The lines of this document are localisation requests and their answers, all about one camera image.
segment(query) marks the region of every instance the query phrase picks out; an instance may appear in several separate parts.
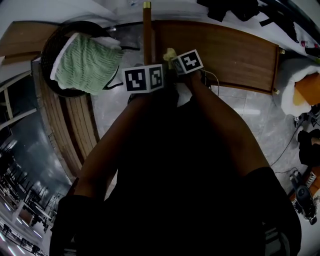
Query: green towel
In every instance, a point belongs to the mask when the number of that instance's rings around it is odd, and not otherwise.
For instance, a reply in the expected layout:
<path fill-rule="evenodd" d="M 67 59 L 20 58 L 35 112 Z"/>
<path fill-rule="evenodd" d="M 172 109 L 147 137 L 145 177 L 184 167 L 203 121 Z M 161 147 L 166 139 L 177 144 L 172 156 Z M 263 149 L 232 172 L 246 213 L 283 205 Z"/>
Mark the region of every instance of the green towel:
<path fill-rule="evenodd" d="M 107 48 L 75 33 L 56 58 L 50 79 L 62 89 L 97 95 L 115 75 L 122 56 L 122 50 Z"/>

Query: gray marble floor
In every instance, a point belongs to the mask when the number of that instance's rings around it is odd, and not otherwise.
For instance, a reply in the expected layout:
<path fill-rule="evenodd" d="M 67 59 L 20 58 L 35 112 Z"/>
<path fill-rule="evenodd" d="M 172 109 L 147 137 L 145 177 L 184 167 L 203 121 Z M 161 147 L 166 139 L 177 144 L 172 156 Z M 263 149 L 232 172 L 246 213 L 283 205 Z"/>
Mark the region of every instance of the gray marble floor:
<path fill-rule="evenodd" d="M 123 46 L 143 48 L 142 26 L 140 25 L 117 29 L 111 35 L 120 40 Z M 143 63 L 142 50 L 127 51 L 120 64 L 120 70 L 140 63 Z M 180 95 L 178 102 L 180 106 L 189 101 L 191 93 L 184 84 L 177 84 L 177 90 Z M 218 92 L 216 86 L 212 90 L 215 93 Z M 100 137 L 105 134 L 126 107 L 129 96 L 130 94 L 125 88 L 119 86 L 92 97 L 94 115 Z M 231 106 L 247 123 L 266 159 L 272 165 L 286 148 L 296 130 L 292 116 L 285 115 L 281 108 L 276 106 L 271 95 L 220 87 L 219 97 Z M 312 130 L 311 127 L 305 127 L 305 129 L 307 131 Z M 292 140 L 282 157 L 272 166 L 276 173 L 275 175 L 287 193 L 292 189 L 289 180 L 290 173 L 278 172 L 285 172 L 293 167 L 298 168 L 302 173 L 307 169 L 307 166 L 300 163 L 299 146 L 295 139 Z"/>

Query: person's left arm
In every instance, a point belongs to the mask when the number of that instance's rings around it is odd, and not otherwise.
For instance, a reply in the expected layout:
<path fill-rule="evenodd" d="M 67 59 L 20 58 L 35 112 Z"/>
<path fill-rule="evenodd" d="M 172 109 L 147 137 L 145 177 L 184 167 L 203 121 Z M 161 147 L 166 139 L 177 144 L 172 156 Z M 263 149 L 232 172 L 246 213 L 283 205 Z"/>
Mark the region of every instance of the person's left arm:
<path fill-rule="evenodd" d="M 117 169 L 118 158 L 131 131 L 146 113 L 152 95 L 132 100 L 90 152 L 81 169 L 75 195 L 104 200 Z"/>

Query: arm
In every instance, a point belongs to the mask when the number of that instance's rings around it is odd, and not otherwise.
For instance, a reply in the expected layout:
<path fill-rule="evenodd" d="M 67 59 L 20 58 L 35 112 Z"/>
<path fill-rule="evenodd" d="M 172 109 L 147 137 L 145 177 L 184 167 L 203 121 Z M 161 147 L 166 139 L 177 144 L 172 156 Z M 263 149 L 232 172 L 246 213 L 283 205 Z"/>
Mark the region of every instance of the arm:
<path fill-rule="evenodd" d="M 269 164 L 245 121 L 201 83 L 198 72 L 185 80 L 212 128 L 225 142 L 233 164 L 241 176 Z"/>
<path fill-rule="evenodd" d="M 75 195 L 98 200 L 105 198 L 117 169 L 122 146 L 151 102 L 151 95 L 137 97 L 129 103 L 106 134 L 85 159 Z"/>

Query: person's right arm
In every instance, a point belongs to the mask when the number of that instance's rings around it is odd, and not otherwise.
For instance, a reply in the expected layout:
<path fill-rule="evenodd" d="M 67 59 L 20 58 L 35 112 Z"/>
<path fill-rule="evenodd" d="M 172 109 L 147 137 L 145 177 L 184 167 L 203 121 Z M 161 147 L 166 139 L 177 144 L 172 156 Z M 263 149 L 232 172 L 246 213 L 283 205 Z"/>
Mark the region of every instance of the person's right arm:
<path fill-rule="evenodd" d="M 200 81 L 198 71 L 185 78 L 196 102 L 225 143 L 233 164 L 241 176 L 261 167 L 269 167 L 259 144 L 245 121 Z"/>

